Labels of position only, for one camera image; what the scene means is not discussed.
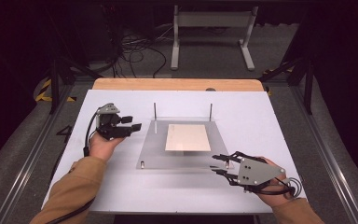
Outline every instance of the table surface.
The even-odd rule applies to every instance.
[[[271,209],[253,193],[244,193],[240,187],[231,187],[224,177],[209,169],[136,169],[149,124],[154,116],[154,103],[157,105],[158,118],[209,117],[210,104],[213,104],[213,120],[229,154],[238,150],[251,156],[266,156],[283,167],[288,176],[299,179],[267,93],[204,91],[205,87],[219,89],[228,86],[225,81],[221,82],[225,84],[218,85],[220,80],[195,81],[205,83],[196,88],[201,91],[177,91],[178,88],[191,88],[183,86],[186,82],[194,82],[191,79],[155,81],[160,83],[164,90],[167,88],[165,84],[171,82],[175,91],[148,91],[150,85],[145,83],[150,80],[144,79],[97,80],[94,88],[107,88],[112,85],[112,89],[116,90],[89,90],[52,183],[65,175],[74,161],[83,157],[86,130],[95,110],[107,103],[114,103],[121,111],[120,116],[133,116],[133,122],[141,122],[143,127],[115,150],[90,211],[115,214],[270,213]],[[233,81],[252,83],[250,80]],[[130,83],[131,90],[122,90],[126,84],[118,85],[119,82]],[[261,87],[257,81],[254,85]],[[133,89],[134,86],[137,89],[148,89],[137,91]]]
[[[93,90],[126,91],[263,91],[255,79],[198,79],[198,78],[98,78]]]

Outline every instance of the metal stand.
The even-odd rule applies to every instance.
[[[173,13],[173,48],[171,69],[179,68],[179,27],[244,27],[246,35],[240,39],[240,47],[246,66],[250,71],[255,70],[248,43],[255,24],[258,7],[251,12],[179,12],[175,6]]]

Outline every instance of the metal frame leg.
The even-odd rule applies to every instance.
[[[249,39],[251,38],[252,30],[253,30],[253,27],[254,27],[254,24],[255,24],[255,17],[257,16],[257,10],[258,10],[258,7],[253,7],[252,15],[248,20],[248,26],[247,26],[247,29],[246,29],[246,36],[245,36],[244,39],[240,40],[242,55],[243,55],[243,58],[245,59],[246,66],[248,67],[249,71],[254,71],[255,70],[255,65],[253,63],[251,53],[248,50],[248,43],[249,43]]]
[[[171,59],[171,69],[177,70],[179,64],[179,25],[178,25],[178,6],[175,6],[173,12],[173,48],[172,48],[172,59]]]

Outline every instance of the white table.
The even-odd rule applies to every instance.
[[[115,150],[90,211],[115,214],[257,214],[270,213],[253,193],[231,187],[212,171],[137,170],[154,103],[158,117],[209,117],[219,128],[228,153],[265,156],[299,179],[269,97],[264,91],[101,91],[90,90],[79,112],[55,183],[83,157],[86,130],[96,109],[114,103],[119,115],[143,123]]]

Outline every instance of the tan sleeve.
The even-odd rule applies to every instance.
[[[272,211],[278,223],[313,224],[324,223],[310,207],[306,199],[295,199],[289,203],[272,207]]]
[[[106,163],[86,157],[72,165],[71,170],[51,189],[48,201],[31,223],[47,223],[69,214],[92,200],[101,186]],[[82,223],[89,209],[61,223]]]

